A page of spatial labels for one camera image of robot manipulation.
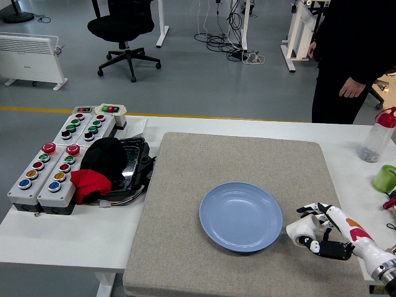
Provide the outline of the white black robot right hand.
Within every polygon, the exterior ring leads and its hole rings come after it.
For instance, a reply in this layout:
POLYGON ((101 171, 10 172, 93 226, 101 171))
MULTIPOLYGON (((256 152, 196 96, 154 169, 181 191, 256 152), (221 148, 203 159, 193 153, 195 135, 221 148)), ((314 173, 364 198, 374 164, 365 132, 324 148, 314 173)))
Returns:
POLYGON ((286 227, 295 245, 330 259, 348 260, 354 254, 363 260, 373 279, 384 282, 395 278, 395 255, 381 249, 343 210, 318 202, 297 212, 301 219, 286 227))

